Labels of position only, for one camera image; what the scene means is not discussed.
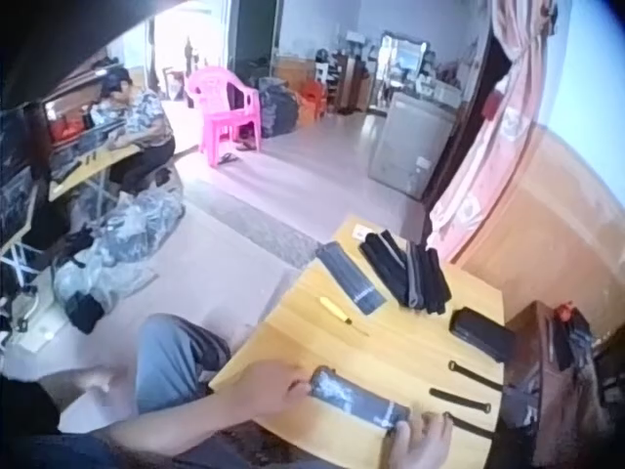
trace knee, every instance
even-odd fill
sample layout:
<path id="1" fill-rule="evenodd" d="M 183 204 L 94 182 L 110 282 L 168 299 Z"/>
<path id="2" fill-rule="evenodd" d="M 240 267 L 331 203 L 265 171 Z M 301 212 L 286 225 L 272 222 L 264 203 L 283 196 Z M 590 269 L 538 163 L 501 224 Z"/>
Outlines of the knee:
<path id="1" fill-rule="evenodd" d="M 142 340 L 154 340 L 176 335 L 180 328 L 180 320 L 176 316 L 159 313 L 147 318 L 141 326 Z"/>

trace screwdriver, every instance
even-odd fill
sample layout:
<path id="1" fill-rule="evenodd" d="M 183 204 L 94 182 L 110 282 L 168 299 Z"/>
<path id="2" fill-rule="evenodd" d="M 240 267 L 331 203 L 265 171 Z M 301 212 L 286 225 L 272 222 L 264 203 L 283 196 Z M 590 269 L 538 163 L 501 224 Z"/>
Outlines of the screwdriver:
<path id="1" fill-rule="evenodd" d="M 348 317 L 348 315 L 346 315 L 343 310 L 336 306 L 329 298 L 325 296 L 320 296 L 319 303 L 321 303 L 325 307 L 325 309 L 328 310 L 328 312 L 330 312 L 330 314 L 332 314 L 332 316 L 337 318 L 340 322 L 344 322 L 345 324 L 350 325 L 354 328 L 354 330 L 357 330 L 362 335 L 366 335 L 367 337 L 369 336 L 369 334 L 367 334 L 364 330 L 356 327 L 352 320 Z"/>

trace pink curtain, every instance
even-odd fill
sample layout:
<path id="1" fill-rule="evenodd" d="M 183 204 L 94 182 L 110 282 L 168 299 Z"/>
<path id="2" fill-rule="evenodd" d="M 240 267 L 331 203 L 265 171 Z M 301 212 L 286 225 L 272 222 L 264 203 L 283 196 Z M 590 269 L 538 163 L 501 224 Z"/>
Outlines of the pink curtain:
<path id="1" fill-rule="evenodd" d="M 529 124 L 540 106 L 546 38 L 555 0 L 491 0 L 493 32 L 512 62 L 495 89 L 502 99 L 430 217 L 428 244 L 453 261 L 494 207 L 514 174 Z"/>

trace black case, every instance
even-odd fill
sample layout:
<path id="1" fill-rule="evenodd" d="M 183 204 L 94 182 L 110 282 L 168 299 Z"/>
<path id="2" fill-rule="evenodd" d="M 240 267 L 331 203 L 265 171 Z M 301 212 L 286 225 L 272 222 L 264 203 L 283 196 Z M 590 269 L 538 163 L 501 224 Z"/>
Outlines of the black case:
<path id="1" fill-rule="evenodd" d="M 515 333 L 512 330 L 471 308 L 454 311 L 449 330 L 493 357 L 496 362 L 507 362 L 515 350 Z"/>

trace person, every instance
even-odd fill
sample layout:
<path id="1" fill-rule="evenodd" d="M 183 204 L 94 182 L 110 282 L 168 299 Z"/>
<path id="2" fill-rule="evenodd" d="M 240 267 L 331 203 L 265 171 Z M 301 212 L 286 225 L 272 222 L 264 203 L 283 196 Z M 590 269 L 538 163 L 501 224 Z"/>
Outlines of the person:
<path id="1" fill-rule="evenodd" d="M 110 70 L 102 80 L 101 96 L 108 104 L 123 112 L 125 126 L 109 134 L 108 148 L 130 145 L 141 151 L 113 165 L 110 180 L 121 190 L 136 194 L 145 177 L 170 161 L 176 149 L 171 124 L 156 93 L 133 84 L 126 68 Z"/>
<path id="2" fill-rule="evenodd" d="M 52 373 L 36 381 L 0 375 L 0 436 L 3 440 L 57 435 L 61 413 L 91 389 L 106 393 L 122 373 L 107 366 Z"/>
<path id="3" fill-rule="evenodd" d="M 310 377 L 301 369 L 269 361 L 251 364 L 234 382 L 209 392 L 198 378 L 203 371 L 218 371 L 229 358 L 227 343 L 210 331 L 178 317 L 152 316 L 140 332 L 139 416 L 86 435 L 13 439 L 5 445 L 2 462 L 7 465 L 2 467 L 334 467 L 312 456 L 285 464 L 256 464 L 232 443 L 237 439 L 220 432 L 282 412 L 311 390 Z M 390 467 L 439 468 L 447 457 L 451 426 L 439 415 L 397 424 Z M 251 433 L 243 430 L 248 439 L 253 437 L 256 452 L 263 449 L 258 444 L 259 428 Z"/>

